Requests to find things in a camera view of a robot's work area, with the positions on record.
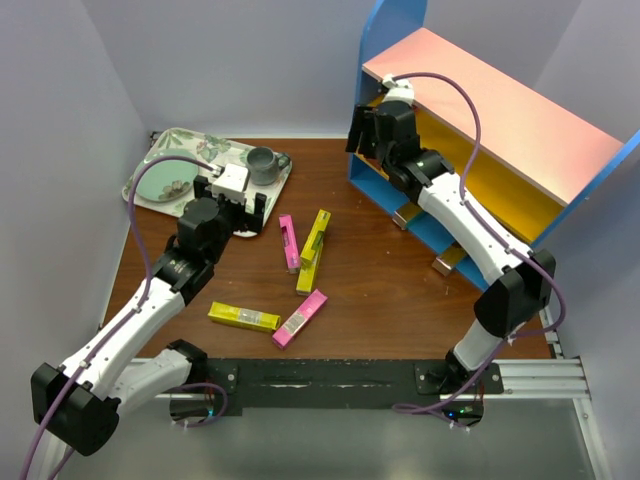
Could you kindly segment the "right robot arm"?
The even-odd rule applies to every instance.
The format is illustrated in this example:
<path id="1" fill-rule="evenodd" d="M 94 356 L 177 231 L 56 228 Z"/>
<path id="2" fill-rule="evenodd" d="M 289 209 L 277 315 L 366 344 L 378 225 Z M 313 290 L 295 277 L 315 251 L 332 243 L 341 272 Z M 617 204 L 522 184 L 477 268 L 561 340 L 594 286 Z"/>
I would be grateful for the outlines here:
<path id="1" fill-rule="evenodd" d="M 438 151 L 422 147 L 416 116 L 407 103 L 355 106 L 346 150 L 376 161 L 394 188 L 458 242 L 487 283 L 474 304 L 474 322 L 446 357 L 448 386 L 469 392 L 497 346 L 548 305 L 554 257 L 511 237 L 461 187 L 453 165 Z"/>

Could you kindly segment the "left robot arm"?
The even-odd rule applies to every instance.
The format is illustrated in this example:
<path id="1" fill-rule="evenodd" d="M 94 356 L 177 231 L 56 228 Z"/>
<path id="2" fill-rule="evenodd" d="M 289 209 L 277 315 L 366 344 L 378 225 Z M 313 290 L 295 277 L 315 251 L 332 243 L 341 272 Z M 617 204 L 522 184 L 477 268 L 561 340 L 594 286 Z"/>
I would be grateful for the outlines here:
<path id="1" fill-rule="evenodd" d="M 164 390 L 200 390 L 207 380 L 206 355 L 184 341 L 163 350 L 148 369 L 126 366 L 147 341 L 180 313 L 213 278 L 236 232 L 261 232 L 266 197 L 256 193 L 246 209 L 249 171 L 224 167 L 216 179 L 199 175 L 193 200 L 177 221 L 134 296 L 93 339 L 59 366 L 39 366 L 31 376 L 34 419 L 75 452 L 90 456 L 113 435 L 120 417 Z"/>

